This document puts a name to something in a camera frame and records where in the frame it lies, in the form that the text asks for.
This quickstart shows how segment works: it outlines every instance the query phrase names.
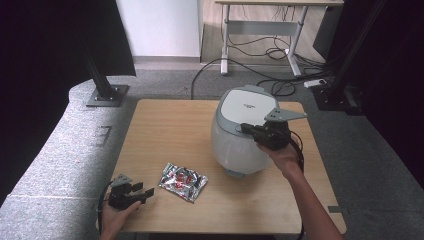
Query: person's right hand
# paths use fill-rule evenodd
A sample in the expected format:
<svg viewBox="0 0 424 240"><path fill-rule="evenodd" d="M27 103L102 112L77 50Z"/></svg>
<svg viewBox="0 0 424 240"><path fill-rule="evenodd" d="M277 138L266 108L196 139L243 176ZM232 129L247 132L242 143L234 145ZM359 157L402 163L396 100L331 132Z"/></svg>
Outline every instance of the person's right hand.
<svg viewBox="0 0 424 240"><path fill-rule="evenodd" d="M281 170L285 178L289 178L293 174L302 173L299 167L299 156L291 144L277 151L272 151L259 143L256 145L260 150L269 155L275 165Z"/></svg>

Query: human hand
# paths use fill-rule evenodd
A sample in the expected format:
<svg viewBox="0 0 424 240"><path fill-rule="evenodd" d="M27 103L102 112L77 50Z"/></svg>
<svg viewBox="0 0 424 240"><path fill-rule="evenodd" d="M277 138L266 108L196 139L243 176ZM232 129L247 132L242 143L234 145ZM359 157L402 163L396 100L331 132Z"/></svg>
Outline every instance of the human hand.
<svg viewBox="0 0 424 240"><path fill-rule="evenodd" d="M299 167L299 156L297 155L296 150L291 144L288 144L285 148L281 148L276 151L256 143L258 148L269 155L269 157L274 161L274 164L281 170L285 178L289 178L294 174L302 173Z"/></svg>
<svg viewBox="0 0 424 240"><path fill-rule="evenodd" d="M138 209L141 201L131 204L127 209L119 211L109 205L108 201L103 202L102 210L102 233L100 239L115 239L119 231L124 227L128 216Z"/></svg>

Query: gray carpet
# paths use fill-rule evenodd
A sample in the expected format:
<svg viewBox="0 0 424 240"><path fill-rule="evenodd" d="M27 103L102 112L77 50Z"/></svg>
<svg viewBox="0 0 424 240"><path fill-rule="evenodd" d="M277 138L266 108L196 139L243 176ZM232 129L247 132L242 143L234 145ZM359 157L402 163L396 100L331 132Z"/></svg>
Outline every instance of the gray carpet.
<svg viewBox="0 0 424 240"><path fill-rule="evenodd" d="M119 108L87 108L84 102L94 83L74 87L61 121L0 209L1 238L97 239L93 206L112 175L137 102L189 99L196 73L138 70L137 77L110 77L111 83L130 85ZM263 77L251 72L222 77L218 71L205 71L195 84L194 98L219 99L228 89L259 80ZM347 239L424 239L423 189L365 117L319 111L312 92L302 85L294 95L278 100L300 102L308 113L343 210ZM99 134L102 126L111 127L105 142ZM133 237L121 234L119 239ZM146 233L136 235L146 238Z"/></svg>

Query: person's left hand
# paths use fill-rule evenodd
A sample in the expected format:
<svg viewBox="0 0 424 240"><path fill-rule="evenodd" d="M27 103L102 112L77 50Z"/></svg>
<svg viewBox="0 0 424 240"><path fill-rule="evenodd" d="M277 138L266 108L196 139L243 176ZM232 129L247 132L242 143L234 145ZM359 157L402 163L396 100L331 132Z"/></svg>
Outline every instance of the person's left hand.
<svg viewBox="0 0 424 240"><path fill-rule="evenodd" d="M128 216L137 210L140 205L141 202L137 201L127 209L119 211L111 207L108 201L104 201L102 210L102 233L100 239L115 239L119 231L124 227Z"/></svg>

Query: desk leg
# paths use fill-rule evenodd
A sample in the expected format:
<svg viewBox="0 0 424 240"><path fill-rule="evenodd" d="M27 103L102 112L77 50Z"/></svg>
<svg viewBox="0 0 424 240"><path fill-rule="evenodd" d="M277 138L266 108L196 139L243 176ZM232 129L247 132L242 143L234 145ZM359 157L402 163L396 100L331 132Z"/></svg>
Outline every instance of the desk leg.
<svg viewBox="0 0 424 240"><path fill-rule="evenodd" d="M222 47L221 55L221 75L228 74L228 23L230 21L230 5L225 5L224 17L224 46Z"/></svg>
<svg viewBox="0 0 424 240"><path fill-rule="evenodd" d="M296 50L297 42L299 41L300 33L302 32L302 27L305 22L306 13L308 12L308 6L304 6L302 9L302 15L300 20L297 22L296 33L294 34L293 42L290 45L290 49L286 49L287 59L289 60L290 66L292 68L293 74L295 77L302 75L297 66L296 58L294 56L294 51Z"/></svg>

